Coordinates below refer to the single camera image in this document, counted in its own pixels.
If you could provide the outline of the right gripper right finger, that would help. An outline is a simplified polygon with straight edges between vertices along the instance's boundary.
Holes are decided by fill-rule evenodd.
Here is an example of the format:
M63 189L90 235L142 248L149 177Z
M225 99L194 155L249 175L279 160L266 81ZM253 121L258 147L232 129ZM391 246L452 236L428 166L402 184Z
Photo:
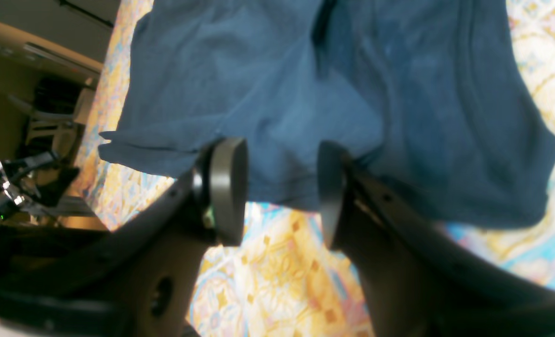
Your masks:
M325 247L357 269L375 335L555 337L554 290L444 237L335 142L317 173Z

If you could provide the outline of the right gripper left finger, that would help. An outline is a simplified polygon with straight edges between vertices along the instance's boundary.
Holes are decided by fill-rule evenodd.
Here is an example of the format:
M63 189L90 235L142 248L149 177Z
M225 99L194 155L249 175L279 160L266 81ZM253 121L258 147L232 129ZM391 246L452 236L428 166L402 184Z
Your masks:
M241 244L247 178L228 138L114 232L1 226L0 337L181 337L205 252Z

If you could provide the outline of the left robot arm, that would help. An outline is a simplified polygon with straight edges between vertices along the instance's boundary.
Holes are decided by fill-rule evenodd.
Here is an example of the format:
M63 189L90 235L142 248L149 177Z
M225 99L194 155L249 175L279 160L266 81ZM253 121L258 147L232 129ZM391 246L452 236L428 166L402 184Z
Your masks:
M19 212L35 216L93 216L80 197L67 194L80 168L64 166L54 151L0 161L0 227Z

